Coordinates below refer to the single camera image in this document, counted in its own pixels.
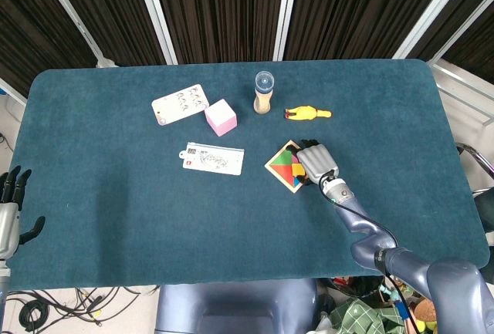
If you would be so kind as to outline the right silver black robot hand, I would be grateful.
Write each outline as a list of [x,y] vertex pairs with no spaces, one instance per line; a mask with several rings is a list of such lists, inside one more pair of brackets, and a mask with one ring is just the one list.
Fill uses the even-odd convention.
[[302,147],[289,145],[286,149],[294,155],[304,169],[297,174],[297,180],[303,185],[318,184],[322,177],[334,180],[339,176],[339,167],[328,149],[317,140],[302,140]]

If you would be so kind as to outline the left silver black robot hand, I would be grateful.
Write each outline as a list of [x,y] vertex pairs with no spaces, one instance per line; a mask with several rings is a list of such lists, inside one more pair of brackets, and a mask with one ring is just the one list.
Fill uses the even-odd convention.
[[46,218],[37,218],[31,230],[20,233],[20,216],[25,196],[25,186],[31,176],[30,169],[20,174],[16,166],[0,175],[0,261],[10,259],[19,248],[42,232]]

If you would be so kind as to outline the colourful wooden tangram puzzle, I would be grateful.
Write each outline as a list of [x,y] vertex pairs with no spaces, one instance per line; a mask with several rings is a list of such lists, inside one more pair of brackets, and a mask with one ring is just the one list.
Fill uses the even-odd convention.
[[293,177],[292,175],[292,163],[299,163],[296,156],[299,149],[297,143],[289,140],[264,165],[265,169],[293,194],[303,186],[306,177]]

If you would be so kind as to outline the yellow rubber chicken toy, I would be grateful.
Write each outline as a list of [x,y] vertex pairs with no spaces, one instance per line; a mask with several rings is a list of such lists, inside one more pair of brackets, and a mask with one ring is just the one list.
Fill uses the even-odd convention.
[[316,118],[331,118],[329,110],[319,110],[313,106],[298,106],[285,109],[285,118],[288,120],[314,120]]

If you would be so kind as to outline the dark teal table mat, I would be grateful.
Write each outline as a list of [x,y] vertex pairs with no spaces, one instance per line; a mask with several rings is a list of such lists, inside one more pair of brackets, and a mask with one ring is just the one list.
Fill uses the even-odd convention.
[[[272,73],[270,111],[255,76]],[[151,103],[200,84],[205,111],[161,126]],[[288,120],[313,106],[331,118]],[[265,163],[289,140],[325,145],[371,218],[401,247],[482,267],[490,256],[429,66],[417,59],[51,69],[33,81],[13,166],[32,171],[10,259],[14,290],[364,275],[351,234],[315,185],[295,194]],[[239,176],[182,167],[200,143],[244,149]]]

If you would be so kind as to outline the wooden bottle with clear cap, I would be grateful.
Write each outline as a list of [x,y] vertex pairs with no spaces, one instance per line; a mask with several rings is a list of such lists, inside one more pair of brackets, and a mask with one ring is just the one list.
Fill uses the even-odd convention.
[[255,100],[254,111],[258,114],[266,114],[270,111],[270,99],[273,93],[275,80],[268,71],[258,72],[255,76]]

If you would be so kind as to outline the clear zip pouch with print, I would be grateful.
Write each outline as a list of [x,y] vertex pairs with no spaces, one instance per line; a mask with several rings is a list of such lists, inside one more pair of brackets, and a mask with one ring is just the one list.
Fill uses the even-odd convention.
[[189,142],[178,156],[184,169],[239,176],[244,153],[244,149]]

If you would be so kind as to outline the pink cube box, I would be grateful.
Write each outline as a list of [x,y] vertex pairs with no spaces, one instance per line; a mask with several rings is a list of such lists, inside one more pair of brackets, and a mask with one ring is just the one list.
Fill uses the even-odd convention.
[[225,99],[205,109],[205,118],[218,137],[237,127],[237,116]]

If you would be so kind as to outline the white card with printed figures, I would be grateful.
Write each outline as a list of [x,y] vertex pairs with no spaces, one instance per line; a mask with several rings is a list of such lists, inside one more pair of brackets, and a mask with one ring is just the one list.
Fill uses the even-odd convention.
[[200,113],[209,107],[209,101],[200,84],[155,99],[151,103],[157,123],[161,126]]

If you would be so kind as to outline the green checked cloth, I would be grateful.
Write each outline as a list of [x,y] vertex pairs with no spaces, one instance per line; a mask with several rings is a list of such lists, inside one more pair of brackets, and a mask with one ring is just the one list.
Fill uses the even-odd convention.
[[372,308],[360,299],[348,299],[330,313],[337,334],[406,334],[395,307]]

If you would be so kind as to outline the blue-grey robot torso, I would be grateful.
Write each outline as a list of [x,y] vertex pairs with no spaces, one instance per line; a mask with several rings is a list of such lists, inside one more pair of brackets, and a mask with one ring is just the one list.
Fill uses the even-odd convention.
[[154,334],[305,334],[316,313],[313,278],[162,285]]

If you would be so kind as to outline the metal chair frame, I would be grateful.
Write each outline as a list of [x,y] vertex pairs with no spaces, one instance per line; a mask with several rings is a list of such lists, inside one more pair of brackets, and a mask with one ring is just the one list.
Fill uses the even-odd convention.
[[459,155],[467,152],[483,171],[494,180],[494,166],[480,152],[466,143],[457,142],[455,145]]

